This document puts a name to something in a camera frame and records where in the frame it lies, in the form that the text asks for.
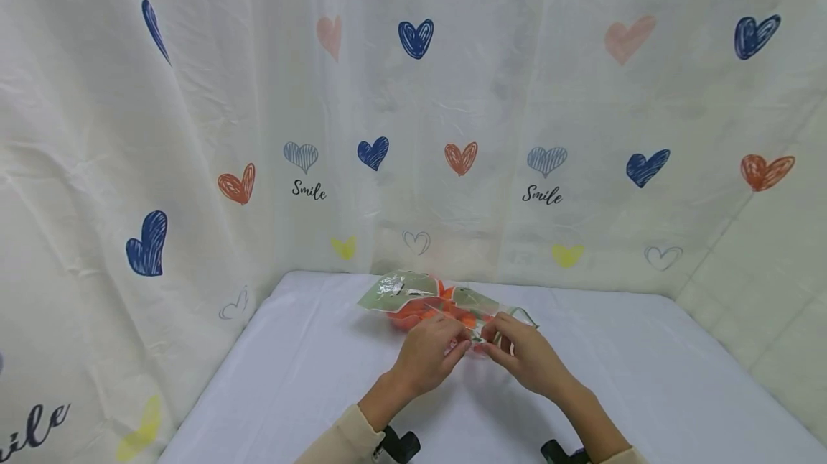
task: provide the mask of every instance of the yellow heart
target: yellow heart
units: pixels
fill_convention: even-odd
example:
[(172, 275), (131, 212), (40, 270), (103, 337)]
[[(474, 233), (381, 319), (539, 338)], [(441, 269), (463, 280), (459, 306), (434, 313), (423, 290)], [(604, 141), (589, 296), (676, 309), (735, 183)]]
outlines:
[(141, 416), (141, 426), (121, 439), (115, 458), (120, 463), (126, 463), (137, 457), (138, 453), (143, 452), (156, 440), (158, 428), (160, 428), (160, 396), (156, 394), (146, 401), (144, 414)]
[(582, 245), (575, 245), (571, 248), (566, 248), (562, 245), (555, 245), (551, 247), (551, 255), (554, 256), (554, 261), (563, 268), (572, 268), (577, 264), (580, 256), (583, 256), (583, 251), (586, 247)]
[(348, 259), (357, 253), (357, 236), (349, 237), (344, 243), (338, 241), (336, 238), (331, 238), (330, 244), (333, 245), (333, 250), (336, 251), (339, 257), (345, 261), (348, 261)]

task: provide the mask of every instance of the pink heart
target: pink heart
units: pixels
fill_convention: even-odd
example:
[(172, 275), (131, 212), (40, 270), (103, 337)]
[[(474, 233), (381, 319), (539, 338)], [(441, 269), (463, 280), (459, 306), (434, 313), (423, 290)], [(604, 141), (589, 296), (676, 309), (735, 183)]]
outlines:
[(333, 60), (339, 61), (339, 46), (342, 45), (342, 17), (336, 16), (334, 23), (327, 17), (322, 17), (316, 23), (316, 36), (322, 47), (333, 55)]
[(606, 32), (604, 39), (606, 50), (620, 65), (624, 65), (649, 38), (653, 29), (655, 29), (655, 18), (651, 14), (637, 19), (637, 22), (629, 29), (626, 29), (622, 23), (615, 22)]

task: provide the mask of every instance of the orange food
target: orange food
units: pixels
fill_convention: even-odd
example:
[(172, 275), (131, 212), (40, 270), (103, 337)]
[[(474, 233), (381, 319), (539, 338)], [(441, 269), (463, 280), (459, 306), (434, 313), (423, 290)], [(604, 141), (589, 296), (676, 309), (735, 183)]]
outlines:
[[(453, 287), (445, 289), (441, 281), (439, 283), (439, 297), (423, 297), (423, 299), (414, 299), (408, 302), (396, 313), (386, 313), (391, 319), (393, 326), (403, 331), (408, 331), (426, 318), (435, 316), (441, 312), (446, 317), (456, 318), (464, 326), (469, 329), (477, 327), (477, 316), (474, 313), (463, 310), (458, 307), (451, 297), (453, 296)], [(488, 322), (490, 316), (485, 316), (485, 322)]]

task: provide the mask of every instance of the finger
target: finger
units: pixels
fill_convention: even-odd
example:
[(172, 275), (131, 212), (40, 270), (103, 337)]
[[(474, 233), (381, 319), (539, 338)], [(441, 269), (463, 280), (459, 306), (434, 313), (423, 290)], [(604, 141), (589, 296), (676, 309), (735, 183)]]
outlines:
[(511, 315), (508, 315), (508, 313), (499, 312), (497, 316), (494, 317), (494, 320), (483, 326), (482, 337), (488, 340), (488, 342), (493, 343), (497, 333), (502, 333), (513, 340), (515, 339), (515, 329), (518, 328), (518, 325), (516, 325), (518, 323), (519, 321)]
[(483, 326), (480, 330), (480, 335), (486, 340), (486, 342), (494, 342), (494, 337), (497, 335), (496, 323), (493, 320), (485, 323), (485, 326)]
[(482, 345), (482, 349), (491, 360), (497, 362), (502, 367), (505, 367), (506, 371), (513, 373), (516, 370), (518, 364), (517, 359), (511, 355), (505, 354), (505, 351), (497, 348), (496, 345), (486, 343)]
[(466, 354), (468, 348), (470, 348), (470, 340), (463, 340), (445, 355), (445, 359), (442, 360), (441, 365), (443, 375), (448, 376), (451, 371), (454, 370), (454, 367), (456, 367), (457, 363), (462, 360), (462, 356)]
[(442, 315), (442, 312), (437, 311), (436, 315), (426, 318), (424, 321), (420, 322), (418, 325), (419, 326), (429, 326), (430, 324), (436, 324), (436, 323), (440, 322), (443, 318), (445, 318), (445, 315)]
[(463, 340), (470, 340), (470, 329), (464, 325), (462, 326), (462, 331), (457, 333), (457, 342), (462, 342)]
[(437, 329), (439, 329), (439, 339), (444, 340), (445, 343), (452, 338), (456, 338), (457, 342), (470, 339), (468, 328), (454, 318), (447, 318)]
[(507, 355), (511, 354), (511, 339), (506, 337), (506, 335), (500, 337), (500, 349)]

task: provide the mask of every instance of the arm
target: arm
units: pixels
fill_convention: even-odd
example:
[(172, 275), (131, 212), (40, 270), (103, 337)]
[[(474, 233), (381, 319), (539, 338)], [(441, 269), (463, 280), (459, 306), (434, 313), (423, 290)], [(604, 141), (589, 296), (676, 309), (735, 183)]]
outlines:
[[(494, 341), (500, 334), (500, 345)], [(570, 421), (594, 463), (643, 464), (640, 455), (600, 406), (597, 396), (571, 375), (537, 329), (498, 313), (482, 330), (485, 353), (523, 387), (549, 398)]]
[[(459, 343), (446, 354), (454, 338)], [(469, 346), (468, 332), (461, 322), (437, 316), (419, 323), (405, 338), (391, 370), (377, 379), (359, 404), (350, 406), (322, 433), (296, 464), (355, 464), (369, 457), (393, 417), (412, 400), (438, 387)]]

